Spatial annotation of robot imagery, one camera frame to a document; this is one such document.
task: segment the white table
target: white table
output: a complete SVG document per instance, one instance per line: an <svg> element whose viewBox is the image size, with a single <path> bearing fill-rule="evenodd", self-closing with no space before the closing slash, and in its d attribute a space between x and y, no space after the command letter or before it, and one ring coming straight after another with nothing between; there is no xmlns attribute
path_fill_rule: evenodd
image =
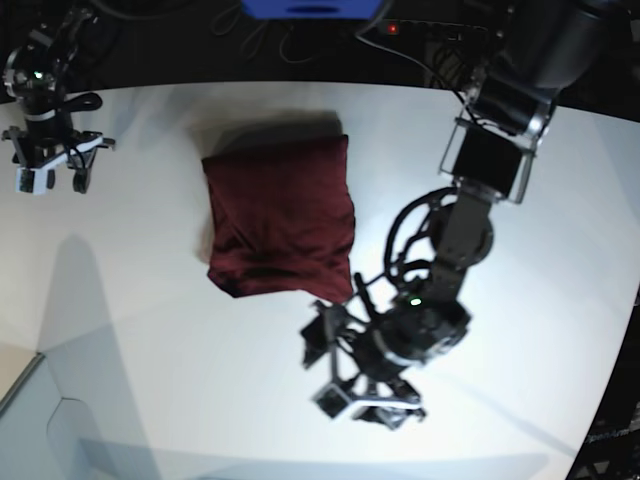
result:
<svg viewBox="0 0 640 480"><path fill-rule="evenodd" d="M436 173L453 95L233 83L102 96L76 127L118 148L99 152L84 197L64 170L45 197L13 193L12 147L0 145L0 331L48 352L120 478L564 478L640 280L640 125L558 110L525 203L494 208L494 248L467 275L470 333L407 374L429 417L392 433L332 423L309 401L328 380L326 365L300 366L310 295L232 300L206 278L200 159L230 128L336 112L350 136L352 270L370 278L398 211L447 184ZM19 117L0 109L4 126ZM374 289L380 308L391 293Z"/></svg>

